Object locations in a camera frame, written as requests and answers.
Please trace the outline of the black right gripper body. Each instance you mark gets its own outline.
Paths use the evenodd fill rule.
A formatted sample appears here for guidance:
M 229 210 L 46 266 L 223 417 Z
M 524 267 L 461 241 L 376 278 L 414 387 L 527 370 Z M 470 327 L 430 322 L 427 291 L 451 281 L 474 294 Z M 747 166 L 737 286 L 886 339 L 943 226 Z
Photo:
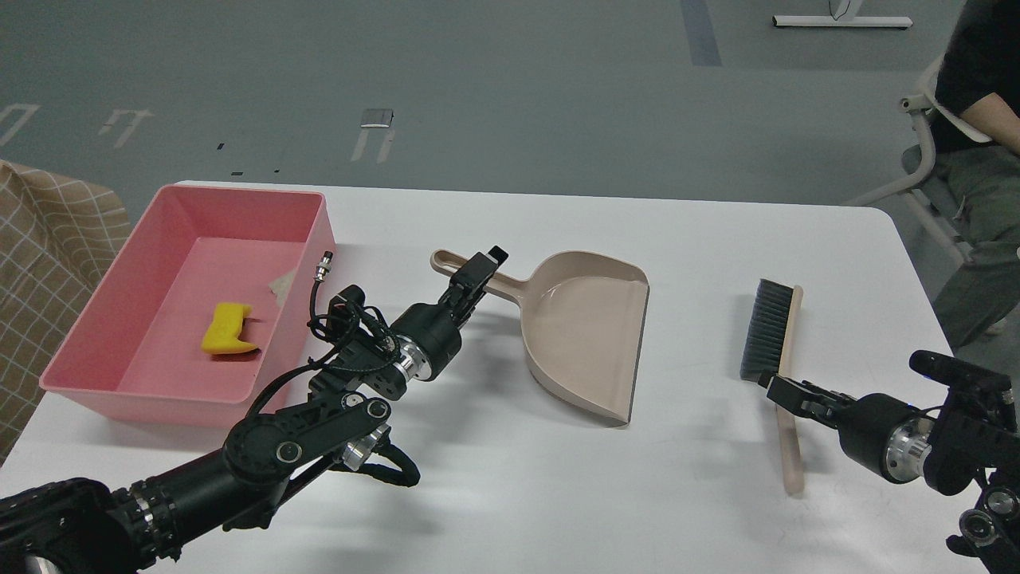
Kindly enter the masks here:
M 890 395 L 873 393 L 834 416 L 846 457 L 892 484 L 923 476 L 936 419 Z

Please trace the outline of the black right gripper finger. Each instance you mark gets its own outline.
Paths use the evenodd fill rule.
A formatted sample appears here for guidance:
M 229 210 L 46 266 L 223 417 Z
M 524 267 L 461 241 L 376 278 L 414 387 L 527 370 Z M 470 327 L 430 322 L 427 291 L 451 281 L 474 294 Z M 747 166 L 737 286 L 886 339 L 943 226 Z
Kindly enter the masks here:
M 856 397 L 820 388 L 776 373 L 765 374 L 766 396 L 793 415 L 836 415 L 856 403 Z
M 819 388 L 770 387 L 767 397 L 795 417 L 814 420 L 837 430 L 837 413 L 842 410 L 842 396 Z

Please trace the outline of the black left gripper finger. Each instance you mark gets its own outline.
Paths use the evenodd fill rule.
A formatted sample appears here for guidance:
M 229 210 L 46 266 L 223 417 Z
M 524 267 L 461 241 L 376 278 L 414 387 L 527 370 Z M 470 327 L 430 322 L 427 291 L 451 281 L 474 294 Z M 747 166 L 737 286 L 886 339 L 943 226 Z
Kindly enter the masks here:
M 498 245 L 492 247 L 488 252 L 477 252 L 458 271 L 464 273 L 473 272 L 474 275 L 484 276 L 488 281 L 495 276 L 496 271 L 506 262 L 508 254 Z
M 484 297 L 484 276 L 457 271 L 449 278 L 449 286 L 438 298 L 437 304 L 449 313 L 457 328 L 462 328 Z

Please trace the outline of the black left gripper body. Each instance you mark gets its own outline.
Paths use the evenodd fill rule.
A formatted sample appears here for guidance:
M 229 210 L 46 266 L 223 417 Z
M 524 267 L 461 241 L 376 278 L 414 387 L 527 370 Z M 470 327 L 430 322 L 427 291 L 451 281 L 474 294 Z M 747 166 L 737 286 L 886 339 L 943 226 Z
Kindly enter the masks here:
M 431 381 L 447 368 L 462 349 L 460 328 L 447 305 L 415 304 L 392 324 L 400 336 L 418 346 L 427 368 L 415 377 Z

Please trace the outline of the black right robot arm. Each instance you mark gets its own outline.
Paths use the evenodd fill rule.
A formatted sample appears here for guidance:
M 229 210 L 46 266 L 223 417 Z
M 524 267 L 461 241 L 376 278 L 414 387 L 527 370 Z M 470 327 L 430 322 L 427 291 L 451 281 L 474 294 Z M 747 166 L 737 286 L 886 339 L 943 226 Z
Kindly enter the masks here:
M 855 399 L 770 371 L 757 382 L 795 417 L 834 429 L 849 460 L 892 484 L 921 478 L 945 497 L 978 486 L 946 545 L 988 572 L 1016 573 L 1019 438 L 1010 378 L 932 350 L 916 350 L 908 366 L 944 385 L 940 406 L 917 408 L 881 393 Z

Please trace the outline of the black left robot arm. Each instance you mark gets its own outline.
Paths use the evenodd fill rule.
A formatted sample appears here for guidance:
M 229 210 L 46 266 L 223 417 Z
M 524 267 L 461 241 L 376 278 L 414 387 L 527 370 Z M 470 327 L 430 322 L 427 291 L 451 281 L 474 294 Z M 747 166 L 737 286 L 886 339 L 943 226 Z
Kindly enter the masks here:
M 215 529 L 265 529 L 285 502 L 327 472 L 413 487 L 415 462 L 390 436 L 392 403 L 431 381 L 462 346 L 461 330 L 507 259 L 500 247 L 454 268 L 436 304 L 393 323 L 364 291 L 339 291 L 318 309 L 332 252 L 309 298 L 318 359 L 276 377 L 230 429 L 225 443 L 171 471 L 112 490 L 87 478 L 2 501 L 4 573 L 138 573 Z

